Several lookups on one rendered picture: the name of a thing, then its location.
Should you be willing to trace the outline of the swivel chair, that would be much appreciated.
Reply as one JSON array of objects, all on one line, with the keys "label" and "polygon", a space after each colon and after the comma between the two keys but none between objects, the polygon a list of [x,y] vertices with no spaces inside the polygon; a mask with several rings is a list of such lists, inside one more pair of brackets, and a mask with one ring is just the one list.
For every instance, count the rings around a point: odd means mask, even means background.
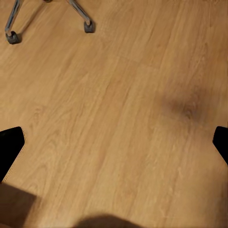
[{"label": "swivel chair", "polygon": [[[7,41],[12,44],[13,42],[19,42],[19,38],[15,31],[11,31],[12,25],[14,24],[14,21],[18,15],[18,12],[21,8],[21,5],[24,0],[16,0],[13,6],[13,9],[11,11],[11,14],[9,16],[8,22],[5,27],[5,35],[7,38]],[[74,0],[66,0],[79,14],[80,16],[85,20],[84,21],[84,30],[85,32],[91,31],[93,32],[93,22],[90,21],[90,18],[86,15],[86,13],[75,3]]]}]

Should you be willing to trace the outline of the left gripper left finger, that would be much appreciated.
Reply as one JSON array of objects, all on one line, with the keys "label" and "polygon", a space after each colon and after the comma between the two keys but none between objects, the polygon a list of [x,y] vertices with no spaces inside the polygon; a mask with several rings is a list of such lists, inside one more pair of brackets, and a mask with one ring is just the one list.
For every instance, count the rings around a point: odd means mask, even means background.
[{"label": "left gripper left finger", "polygon": [[0,132],[0,184],[25,144],[20,126]]}]

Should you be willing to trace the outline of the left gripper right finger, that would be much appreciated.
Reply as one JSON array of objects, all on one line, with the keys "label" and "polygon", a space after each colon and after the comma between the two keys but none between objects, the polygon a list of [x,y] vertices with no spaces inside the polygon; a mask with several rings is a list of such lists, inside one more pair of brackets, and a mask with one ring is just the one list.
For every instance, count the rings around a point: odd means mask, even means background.
[{"label": "left gripper right finger", "polygon": [[213,143],[228,165],[228,128],[218,126],[214,133]]}]

